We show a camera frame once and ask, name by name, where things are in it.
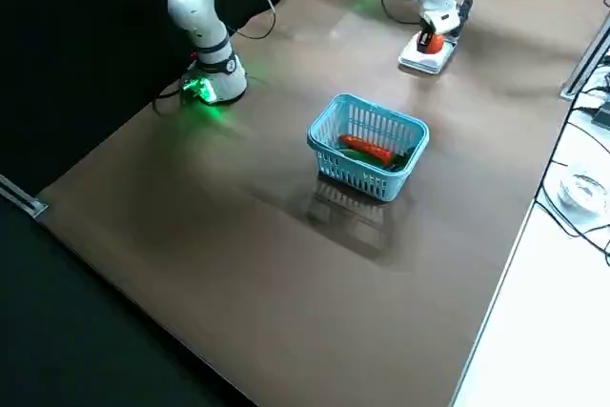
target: green led light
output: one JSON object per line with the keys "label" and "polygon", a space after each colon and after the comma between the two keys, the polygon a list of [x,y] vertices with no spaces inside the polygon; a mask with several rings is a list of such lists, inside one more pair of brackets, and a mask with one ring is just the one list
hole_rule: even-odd
{"label": "green led light", "polygon": [[212,83],[210,83],[210,80],[203,76],[189,80],[187,83],[185,83],[182,89],[184,91],[189,90],[193,92],[197,97],[208,104],[212,104],[218,100],[218,96],[212,87]]}
{"label": "green led light", "polygon": [[214,88],[212,88],[210,80],[207,78],[201,78],[200,81],[201,86],[199,87],[199,97],[209,104],[212,104],[218,99],[218,97],[216,97],[216,92],[214,91]]}

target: table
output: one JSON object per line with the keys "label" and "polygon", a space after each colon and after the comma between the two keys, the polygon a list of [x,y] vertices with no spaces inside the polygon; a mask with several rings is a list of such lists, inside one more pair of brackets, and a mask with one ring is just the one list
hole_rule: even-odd
{"label": "table", "polygon": [[[41,220],[259,405],[446,407],[604,15],[571,3],[555,24],[566,0],[475,0],[430,78],[397,69],[416,28],[379,0],[283,0],[234,40],[239,103],[142,110]],[[306,131],[340,92],[431,129],[390,205],[317,180]]]}
{"label": "table", "polygon": [[[582,89],[602,86],[609,71],[598,68]],[[574,108],[599,106],[604,96],[581,93]],[[568,121],[610,148],[610,132],[592,126],[588,115],[572,112]],[[563,164],[593,161],[610,168],[610,156],[570,125],[562,131],[551,159]],[[542,183],[559,205],[556,195],[564,167],[552,161]],[[548,207],[542,190],[538,201]],[[577,227],[586,231],[608,222],[605,216],[581,221]],[[603,248],[610,229],[589,237]],[[453,406],[609,405],[609,300],[610,268],[603,255],[585,240],[569,237],[533,203]]]}

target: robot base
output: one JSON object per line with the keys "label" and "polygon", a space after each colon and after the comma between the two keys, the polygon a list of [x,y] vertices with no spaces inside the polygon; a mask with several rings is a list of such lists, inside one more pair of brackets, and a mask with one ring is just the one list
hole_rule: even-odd
{"label": "robot base", "polygon": [[458,45],[457,41],[445,37],[445,43],[442,50],[436,54],[424,54],[423,52],[419,52],[417,50],[418,37],[419,32],[416,33],[409,41],[407,46],[404,47],[404,50],[398,58],[398,63],[401,66],[409,69],[423,71],[424,73],[428,73],[430,75],[438,75],[443,70],[445,64],[447,64],[447,61],[456,49],[456,46]]}
{"label": "robot base", "polygon": [[235,68],[230,74],[206,73],[192,65],[184,78],[182,90],[208,105],[215,105],[239,100],[247,87],[246,71],[236,56]]}

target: brown table surface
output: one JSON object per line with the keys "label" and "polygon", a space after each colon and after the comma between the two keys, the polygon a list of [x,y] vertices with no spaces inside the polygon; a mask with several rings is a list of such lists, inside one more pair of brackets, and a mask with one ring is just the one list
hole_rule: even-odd
{"label": "brown table surface", "polygon": [[[43,192],[43,221],[260,405],[444,407],[604,13],[475,0],[428,77],[397,69],[415,28],[379,0],[282,0],[269,38],[234,40],[242,100],[143,110]],[[317,180],[306,131],[340,92],[430,127],[389,205]]]}

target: floor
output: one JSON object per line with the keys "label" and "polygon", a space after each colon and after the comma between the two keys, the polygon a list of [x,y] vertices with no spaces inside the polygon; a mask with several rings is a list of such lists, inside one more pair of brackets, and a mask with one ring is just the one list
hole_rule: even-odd
{"label": "floor", "polygon": [[0,253],[2,405],[252,405],[2,198]]}
{"label": "floor", "polygon": [[[234,40],[242,100],[143,110],[44,191],[44,223],[259,405],[444,407],[604,13],[475,0],[428,77],[397,68],[414,29],[379,0],[282,0]],[[339,92],[430,127],[392,204],[315,174],[305,133]]]}

